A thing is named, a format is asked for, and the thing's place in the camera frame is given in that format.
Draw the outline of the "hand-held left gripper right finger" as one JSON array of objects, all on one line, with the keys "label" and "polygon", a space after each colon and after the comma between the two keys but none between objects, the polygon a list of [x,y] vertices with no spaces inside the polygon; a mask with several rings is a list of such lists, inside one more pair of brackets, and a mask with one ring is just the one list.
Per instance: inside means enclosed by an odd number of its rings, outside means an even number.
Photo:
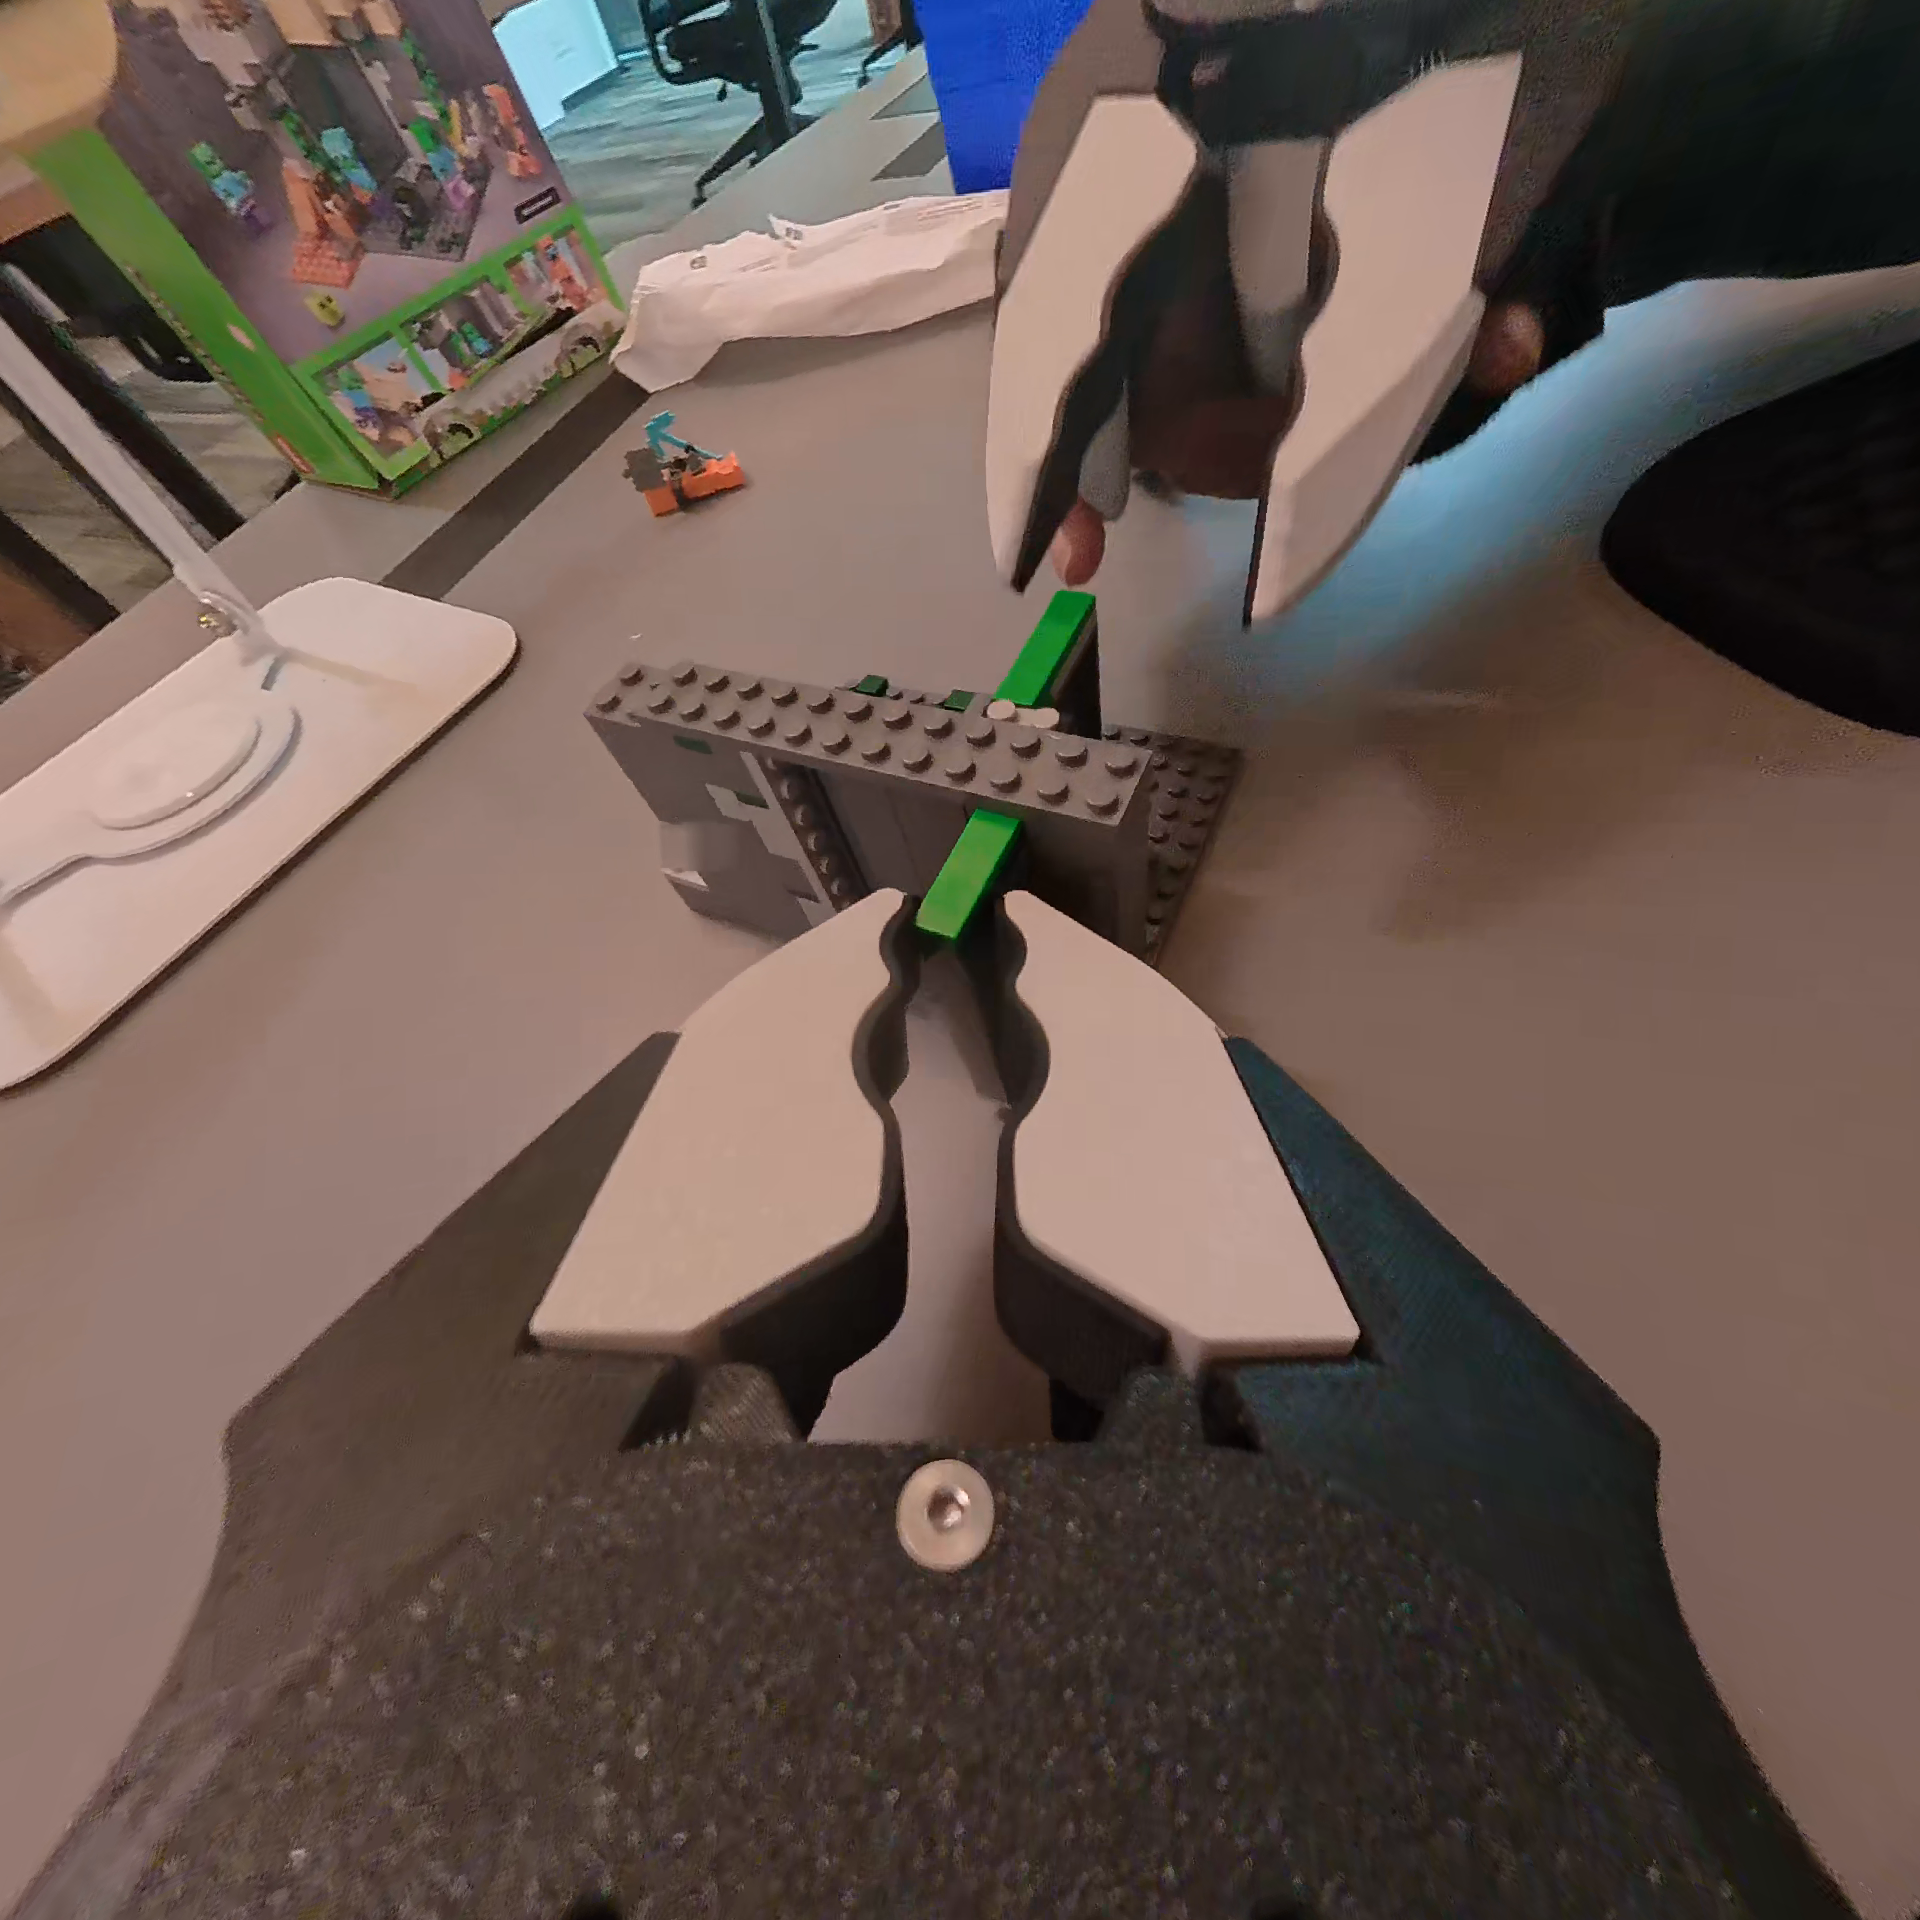
[{"label": "hand-held left gripper right finger", "polygon": [[1044,1374],[1345,1360],[1360,1323],[1216,1021],[1028,892],[998,900],[993,1304]]}]

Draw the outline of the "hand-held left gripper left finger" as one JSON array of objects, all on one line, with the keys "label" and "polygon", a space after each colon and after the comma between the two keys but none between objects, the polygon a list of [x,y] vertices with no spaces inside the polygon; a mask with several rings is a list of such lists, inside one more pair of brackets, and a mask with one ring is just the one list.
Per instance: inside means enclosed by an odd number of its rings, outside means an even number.
[{"label": "hand-held left gripper left finger", "polygon": [[530,1318],[546,1353],[758,1367],[789,1403],[905,1308],[910,900],[780,945],[685,1020]]}]

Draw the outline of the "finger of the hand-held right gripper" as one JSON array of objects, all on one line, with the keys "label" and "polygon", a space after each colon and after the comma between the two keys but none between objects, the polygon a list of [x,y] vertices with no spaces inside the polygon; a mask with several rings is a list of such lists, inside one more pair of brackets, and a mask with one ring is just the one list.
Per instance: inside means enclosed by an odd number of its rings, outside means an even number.
[{"label": "finger of the hand-held right gripper", "polygon": [[1335,268],[1302,328],[1297,411],[1264,488],[1253,623],[1343,558],[1464,367],[1519,73],[1519,52],[1434,63],[1333,139],[1318,209]]},{"label": "finger of the hand-held right gripper", "polygon": [[1033,582],[1076,503],[1103,520],[1133,487],[1135,364],[1180,291],[1188,125],[1153,93],[1101,93],[998,268],[988,401],[988,524],[1001,579]]}]

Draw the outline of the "grey brick wall model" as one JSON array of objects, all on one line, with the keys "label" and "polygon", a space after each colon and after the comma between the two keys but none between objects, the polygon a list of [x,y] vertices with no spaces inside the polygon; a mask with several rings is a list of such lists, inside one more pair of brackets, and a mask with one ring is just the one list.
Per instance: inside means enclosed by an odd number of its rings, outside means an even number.
[{"label": "grey brick wall model", "polygon": [[[1153,798],[1148,840],[1117,845],[1073,831],[1033,831],[1023,822],[1020,852],[998,894],[1030,892],[1156,965],[1241,777],[1242,753],[1224,743],[1106,717],[1100,654],[1089,665],[1097,665],[1097,677],[1085,672],[1073,683],[1076,699],[1064,711],[993,703],[993,687],[913,689],[881,677],[837,687],[951,709],[980,697],[990,715],[1144,747]],[[791,940],[884,887],[920,900],[968,817],[919,801],[824,800],[805,774],[783,777],[776,793],[770,807],[743,809],[718,789],[718,820],[662,822],[655,816],[662,876],[689,910],[708,920]]]}]

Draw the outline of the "green tile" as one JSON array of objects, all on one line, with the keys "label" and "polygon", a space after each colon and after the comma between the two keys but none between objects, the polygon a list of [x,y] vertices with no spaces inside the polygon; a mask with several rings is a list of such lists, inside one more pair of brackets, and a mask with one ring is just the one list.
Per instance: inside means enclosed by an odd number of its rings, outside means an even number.
[{"label": "green tile", "polygon": [[992,904],[1023,838],[1023,822],[977,807],[966,816],[944,863],[926,887],[913,927],[926,943],[959,943]]},{"label": "green tile", "polygon": [[1064,713],[1076,699],[1073,683],[1085,672],[1097,677],[1097,665],[1087,667],[1087,660],[1097,660],[1097,598],[1082,589],[1057,589],[998,678],[992,701]]}]

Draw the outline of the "long dark grey studded plate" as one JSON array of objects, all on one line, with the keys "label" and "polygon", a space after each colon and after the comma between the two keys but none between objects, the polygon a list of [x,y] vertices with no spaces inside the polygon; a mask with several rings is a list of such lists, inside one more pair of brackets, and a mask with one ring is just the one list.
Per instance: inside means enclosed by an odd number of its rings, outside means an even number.
[{"label": "long dark grey studded plate", "polygon": [[662,822],[718,820],[712,791],[743,809],[776,801],[783,777],[824,800],[993,809],[1033,831],[1148,840],[1148,750],[1124,741],[872,689],[753,677],[718,663],[628,665],[585,721]]}]

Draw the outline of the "grey desk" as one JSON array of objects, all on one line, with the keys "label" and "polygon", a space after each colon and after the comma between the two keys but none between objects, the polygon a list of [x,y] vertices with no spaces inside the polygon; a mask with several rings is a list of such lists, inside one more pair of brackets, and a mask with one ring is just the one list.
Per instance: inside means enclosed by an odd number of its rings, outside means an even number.
[{"label": "grey desk", "polygon": [[[1916,741],[1694,647],[1594,561],[1692,428],[1916,340],[1916,268],[1704,283],[1415,470],[1293,617],[1245,516],[1140,497],[1108,697],[1248,750],[1167,950],[1664,1449],[1742,1735],[1864,1916],[1916,1908]],[[725,352],[751,484],[644,519],[606,380],[415,494],[225,541],[509,620],[473,713],[81,1054],[4,1097],[4,1905],[148,1709],[224,1428],[496,1168],[761,948],[692,919],[585,725],[649,641],[977,687],[1028,605],[977,316]]]}]

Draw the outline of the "black mesh desk chair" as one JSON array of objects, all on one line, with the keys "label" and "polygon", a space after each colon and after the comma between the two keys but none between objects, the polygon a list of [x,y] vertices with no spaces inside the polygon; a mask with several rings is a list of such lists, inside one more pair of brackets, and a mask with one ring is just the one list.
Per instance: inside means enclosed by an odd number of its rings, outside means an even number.
[{"label": "black mesh desk chair", "polygon": [[1918,736],[1918,345],[1666,453],[1605,520],[1599,561],[1742,672]]}]

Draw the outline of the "person's right hand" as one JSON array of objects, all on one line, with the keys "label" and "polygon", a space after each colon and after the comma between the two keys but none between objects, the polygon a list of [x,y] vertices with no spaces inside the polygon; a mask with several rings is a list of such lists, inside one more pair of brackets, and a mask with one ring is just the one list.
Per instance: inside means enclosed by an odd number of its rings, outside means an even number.
[{"label": "person's right hand", "polygon": [[1128,367],[1128,464],[1161,494],[1260,497],[1293,400],[1262,381],[1241,336],[1228,204],[1191,208],[1180,279]]}]

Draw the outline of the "blue plastic bin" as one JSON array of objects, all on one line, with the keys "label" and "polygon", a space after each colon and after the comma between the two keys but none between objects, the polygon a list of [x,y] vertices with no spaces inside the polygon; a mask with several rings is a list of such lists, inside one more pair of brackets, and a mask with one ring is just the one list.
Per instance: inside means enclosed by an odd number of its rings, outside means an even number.
[{"label": "blue plastic bin", "polygon": [[1028,107],[1087,3],[916,3],[958,195],[1005,187]]}]

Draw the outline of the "crumpled white paper bag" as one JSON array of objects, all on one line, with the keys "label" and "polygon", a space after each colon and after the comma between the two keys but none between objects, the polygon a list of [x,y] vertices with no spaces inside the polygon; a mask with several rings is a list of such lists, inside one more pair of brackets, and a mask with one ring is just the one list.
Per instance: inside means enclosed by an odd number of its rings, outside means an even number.
[{"label": "crumpled white paper bag", "polygon": [[887,201],[826,223],[772,217],[661,256],[637,271],[609,366],[664,392],[727,345],[863,337],[985,303],[1008,201],[1001,187]]}]

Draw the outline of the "orange toy brick figure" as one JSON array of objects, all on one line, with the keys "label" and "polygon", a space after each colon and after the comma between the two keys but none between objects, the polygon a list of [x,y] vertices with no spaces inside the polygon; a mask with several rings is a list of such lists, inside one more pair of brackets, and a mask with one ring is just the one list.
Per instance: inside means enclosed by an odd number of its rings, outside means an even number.
[{"label": "orange toy brick figure", "polygon": [[657,519],[746,487],[746,473],[734,453],[710,453],[681,437],[669,411],[644,421],[642,444],[625,453],[622,470]]}]

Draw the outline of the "black office chair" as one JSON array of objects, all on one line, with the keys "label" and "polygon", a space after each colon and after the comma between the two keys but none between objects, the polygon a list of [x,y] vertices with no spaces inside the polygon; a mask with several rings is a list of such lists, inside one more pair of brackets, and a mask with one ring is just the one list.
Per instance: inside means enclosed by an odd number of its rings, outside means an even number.
[{"label": "black office chair", "polygon": [[741,163],[757,164],[813,124],[799,107],[793,68],[808,35],[833,3],[637,3],[640,28],[657,77],[672,87],[743,89],[758,117],[697,176],[689,204],[703,205]]}]

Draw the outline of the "white adjustable book stand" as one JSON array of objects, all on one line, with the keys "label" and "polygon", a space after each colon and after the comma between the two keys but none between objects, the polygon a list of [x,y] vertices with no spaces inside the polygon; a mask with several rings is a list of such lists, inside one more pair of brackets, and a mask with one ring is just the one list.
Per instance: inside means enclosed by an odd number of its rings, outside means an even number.
[{"label": "white adjustable book stand", "polygon": [[266,597],[4,324],[4,381],[160,550],[209,635],[4,791],[4,1089],[228,920],[516,659],[496,615],[330,575]]}]

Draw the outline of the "green toy brick set box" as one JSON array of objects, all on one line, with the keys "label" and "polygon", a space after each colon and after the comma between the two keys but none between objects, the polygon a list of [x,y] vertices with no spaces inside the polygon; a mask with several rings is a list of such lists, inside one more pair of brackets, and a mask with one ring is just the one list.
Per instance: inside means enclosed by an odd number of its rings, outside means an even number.
[{"label": "green toy brick set box", "polygon": [[480,4],[4,4],[17,156],[303,479],[396,495],[602,364]]}]

